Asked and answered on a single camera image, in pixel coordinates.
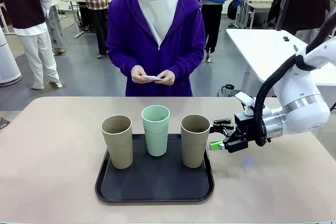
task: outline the tray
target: tray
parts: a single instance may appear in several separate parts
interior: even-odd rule
[[[134,134],[133,164],[116,169],[106,151],[96,182],[98,198],[110,203],[202,201],[213,190],[207,151],[199,168],[186,167],[182,163],[180,134],[168,135],[167,152],[161,157],[147,152],[144,134]]]

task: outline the green cup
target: green cup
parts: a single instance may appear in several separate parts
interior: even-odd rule
[[[167,151],[170,111],[161,105],[152,105],[142,113],[148,153],[159,157]]]

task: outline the purple hoodie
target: purple hoodie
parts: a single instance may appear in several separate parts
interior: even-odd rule
[[[160,47],[154,39],[138,0],[113,0],[109,7],[107,47],[112,63],[127,77],[126,96],[191,97],[189,75],[203,59],[205,34],[201,4],[178,0],[173,24]],[[164,70],[175,74],[172,86],[137,84],[131,70],[140,65],[149,76]]]

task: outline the white card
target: white card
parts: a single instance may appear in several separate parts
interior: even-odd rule
[[[141,77],[146,78],[146,79],[150,79],[152,81],[161,81],[161,80],[163,80],[163,79],[160,79],[160,78],[158,78],[156,76],[141,76]]]

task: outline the beige cup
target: beige cup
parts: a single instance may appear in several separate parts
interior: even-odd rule
[[[210,125],[210,121],[201,115],[187,115],[181,120],[182,160],[185,166],[197,168],[202,164]]]
[[[132,121],[124,115],[114,115],[101,124],[112,164],[125,169],[133,163]]]

